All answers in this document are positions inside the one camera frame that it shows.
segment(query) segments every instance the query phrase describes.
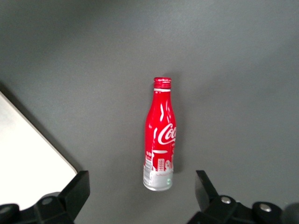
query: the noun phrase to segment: coca-cola bottle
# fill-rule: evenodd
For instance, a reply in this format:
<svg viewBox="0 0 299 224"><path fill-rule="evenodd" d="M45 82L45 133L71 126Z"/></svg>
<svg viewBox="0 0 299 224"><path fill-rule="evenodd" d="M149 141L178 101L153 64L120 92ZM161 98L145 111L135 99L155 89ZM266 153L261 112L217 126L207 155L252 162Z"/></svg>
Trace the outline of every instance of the coca-cola bottle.
<svg viewBox="0 0 299 224"><path fill-rule="evenodd" d="M143 184L162 191L172 186L176 120L171 106L171 78L154 78L154 97L145 122Z"/></svg>

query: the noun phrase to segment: silver bottle base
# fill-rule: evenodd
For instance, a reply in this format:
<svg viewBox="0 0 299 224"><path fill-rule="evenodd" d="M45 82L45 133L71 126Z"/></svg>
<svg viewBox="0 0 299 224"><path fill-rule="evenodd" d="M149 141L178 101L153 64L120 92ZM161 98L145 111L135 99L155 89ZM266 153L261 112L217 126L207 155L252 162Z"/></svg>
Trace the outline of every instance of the silver bottle base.
<svg viewBox="0 0 299 224"><path fill-rule="evenodd" d="M173 173L167 175L157 175L155 172L151 172L150 178L143 178L143 184L146 188L153 191L168 190L172 186Z"/></svg>
<svg viewBox="0 0 299 224"><path fill-rule="evenodd" d="M167 187L164 187L164 188L154 188L154 187L150 187L148 186L144 181L143 181L143 184L144 186L147 188L147 189L150 189L152 191L164 191L164 190L168 190L169 188L172 187L172 183L170 185L168 185Z"/></svg>

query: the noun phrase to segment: screw head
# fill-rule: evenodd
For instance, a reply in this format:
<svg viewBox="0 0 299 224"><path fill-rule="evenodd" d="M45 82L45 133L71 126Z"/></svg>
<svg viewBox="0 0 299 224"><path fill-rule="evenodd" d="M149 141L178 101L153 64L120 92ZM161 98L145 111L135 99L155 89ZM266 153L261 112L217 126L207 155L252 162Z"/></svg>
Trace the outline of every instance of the screw head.
<svg viewBox="0 0 299 224"><path fill-rule="evenodd" d="M47 204L50 204L52 201L53 201L53 198L47 197L47 198L42 200L42 204L47 205Z"/></svg>
<svg viewBox="0 0 299 224"><path fill-rule="evenodd" d="M261 203L260 204L260 209L266 212L270 212L272 211L272 209L270 208L270 206L268 206L267 204Z"/></svg>
<svg viewBox="0 0 299 224"><path fill-rule="evenodd" d="M225 196L223 196L223 197L221 197L221 201L223 202L223 203L225 203L225 204L231 204L231 200L229 199L229 197L225 197Z"/></svg>

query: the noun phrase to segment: gray surface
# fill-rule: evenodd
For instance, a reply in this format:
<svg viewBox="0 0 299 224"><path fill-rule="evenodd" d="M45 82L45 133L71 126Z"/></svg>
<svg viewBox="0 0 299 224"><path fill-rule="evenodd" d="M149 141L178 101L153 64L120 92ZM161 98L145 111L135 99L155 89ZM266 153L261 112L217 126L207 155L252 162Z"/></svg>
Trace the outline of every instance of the gray surface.
<svg viewBox="0 0 299 224"><path fill-rule="evenodd" d="M1 1L1 89L78 169L77 223L185 223L196 169L250 206L299 201L299 1ZM142 184L155 76L173 78L174 185Z"/></svg>

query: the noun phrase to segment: black mount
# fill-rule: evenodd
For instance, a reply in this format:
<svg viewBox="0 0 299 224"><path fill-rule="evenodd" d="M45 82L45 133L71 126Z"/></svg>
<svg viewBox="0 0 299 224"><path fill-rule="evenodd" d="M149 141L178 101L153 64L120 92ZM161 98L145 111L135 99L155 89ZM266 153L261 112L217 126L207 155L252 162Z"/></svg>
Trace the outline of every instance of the black mount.
<svg viewBox="0 0 299 224"><path fill-rule="evenodd" d="M197 170L195 194L200 207L188 224L299 224L299 204L282 211L269 202L252 209L225 195L218 195L205 171Z"/></svg>
<svg viewBox="0 0 299 224"><path fill-rule="evenodd" d="M88 171L80 171L57 196L44 196L28 209L0 205L0 224L73 224L89 194Z"/></svg>

